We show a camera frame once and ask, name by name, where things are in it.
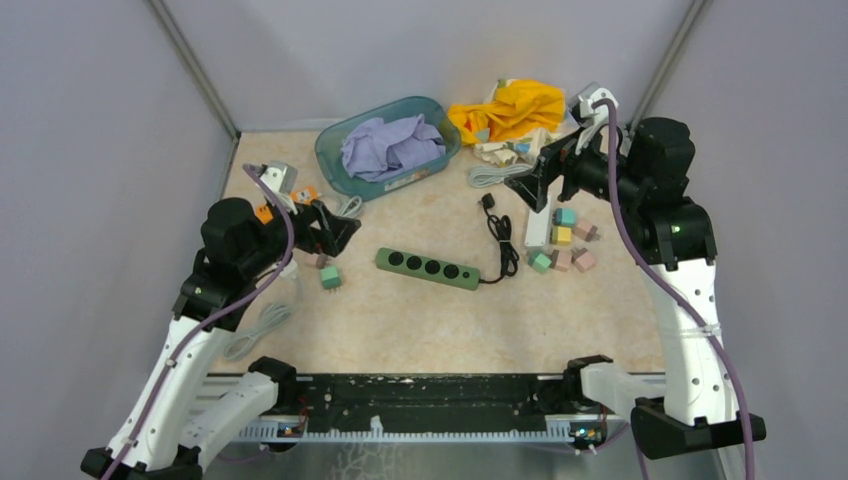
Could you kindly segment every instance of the purple cloth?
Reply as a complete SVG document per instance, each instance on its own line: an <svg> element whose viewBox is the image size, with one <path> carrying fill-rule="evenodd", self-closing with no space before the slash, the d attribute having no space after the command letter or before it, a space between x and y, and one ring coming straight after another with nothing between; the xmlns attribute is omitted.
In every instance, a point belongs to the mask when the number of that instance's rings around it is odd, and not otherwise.
<svg viewBox="0 0 848 480"><path fill-rule="evenodd" d="M444 154L442 136L436 127L424 123L424 115L391 123L372 118L345 139L342 165L351 178L381 182Z"/></svg>

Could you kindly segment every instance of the gray cable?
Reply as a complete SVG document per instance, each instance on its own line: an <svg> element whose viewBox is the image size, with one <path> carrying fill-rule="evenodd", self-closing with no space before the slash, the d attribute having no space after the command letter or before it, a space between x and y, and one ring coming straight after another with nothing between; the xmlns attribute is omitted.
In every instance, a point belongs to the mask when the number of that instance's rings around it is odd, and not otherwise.
<svg viewBox="0 0 848 480"><path fill-rule="evenodd" d="M533 168L533 166L526 163L516 163L515 165L510 165L508 167L490 167L488 165L480 165L472 168L468 173L468 184L474 188L490 187L503 182L504 179L510 175L526 172L531 168Z"/></svg>
<svg viewBox="0 0 848 480"><path fill-rule="evenodd" d="M236 362L246 357L262 337L282 325L297 310L300 306L300 299L303 297L303 282L300 277L294 277L293 280L297 286L294 301L291 304L271 302L262 307L256 325L244 331L236 332L233 339L227 344L227 348L224 349L224 358L230 362Z"/></svg>
<svg viewBox="0 0 848 480"><path fill-rule="evenodd" d="M362 197L359 195L354 195L344 202L338 195L321 195L321 198L327 197L336 201L336 204L339 206L338 210L336 210L336 215L339 217L356 218L362 214L362 210L365 208L365 202L362 201Z"/></svg>

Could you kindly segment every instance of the black power cord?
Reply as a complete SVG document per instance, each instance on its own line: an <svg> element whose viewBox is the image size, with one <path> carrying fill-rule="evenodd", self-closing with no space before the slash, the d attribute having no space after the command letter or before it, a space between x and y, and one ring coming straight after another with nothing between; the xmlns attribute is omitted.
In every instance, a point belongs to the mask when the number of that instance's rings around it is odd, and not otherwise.
<svg viewBox="0 0 848 480"><path fill-rule="evenodd" d="M486 214L486 224L489 226L489 231L492 236L498 241L498 248L501 250L501 273L494 280L480 279L480 283L493 284L498 283L506 277L515 276L518 273L518 251L512 246L512 221L508 215L498 217L489 213L489 209L495 206L495 198L491 193L483 195L480 200L483 205L483 212Z"/></svg>

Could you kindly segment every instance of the gray wall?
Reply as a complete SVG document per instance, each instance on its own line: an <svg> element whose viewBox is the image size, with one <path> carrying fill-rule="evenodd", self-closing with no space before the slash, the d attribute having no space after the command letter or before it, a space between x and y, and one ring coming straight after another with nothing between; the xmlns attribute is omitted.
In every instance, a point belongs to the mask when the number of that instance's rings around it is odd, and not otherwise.
<svg viewBox="0 0 848 480"><path fill-rule="evenodd" d="M242 130L348 117L407 95L479 103L503 77L572 93L597 80L627 118L689 3L168 2Z"/></svg>
<svg viewBox="0 0 848 480"><path fill-rule="evenodd" d="M229 140L143 2L0 7L0 477L77 478L138 397Z"/></svg>
<svg viewBox="0 0 848 480"><path fill-rule="evenodd" d="M716 2L654 112L698 148L691 194L718 235L725 341L769 429L766 480L844 478L847 21L844 0Z"/></svg>

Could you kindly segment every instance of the green wooden block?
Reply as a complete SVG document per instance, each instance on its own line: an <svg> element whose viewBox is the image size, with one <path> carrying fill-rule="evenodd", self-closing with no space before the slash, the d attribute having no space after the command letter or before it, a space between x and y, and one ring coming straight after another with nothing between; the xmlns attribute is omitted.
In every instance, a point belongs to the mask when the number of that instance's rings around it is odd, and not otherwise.
<svg viewBox="0 0 848 480"><path fill-rule="evenodd" d="M545 273L549 268L551 268L551 259L547 255L542 252L537 252L534 255L530 256L530 260L527 262L539 273Z"/></svg>
<svg viewBox="0 0 848 480"><path fill-rule="evenodd" d="M339 275L339 269L336 267L326 267L321 269L321 285L325 290L332 290L342 286L342 277Z"/></svg>

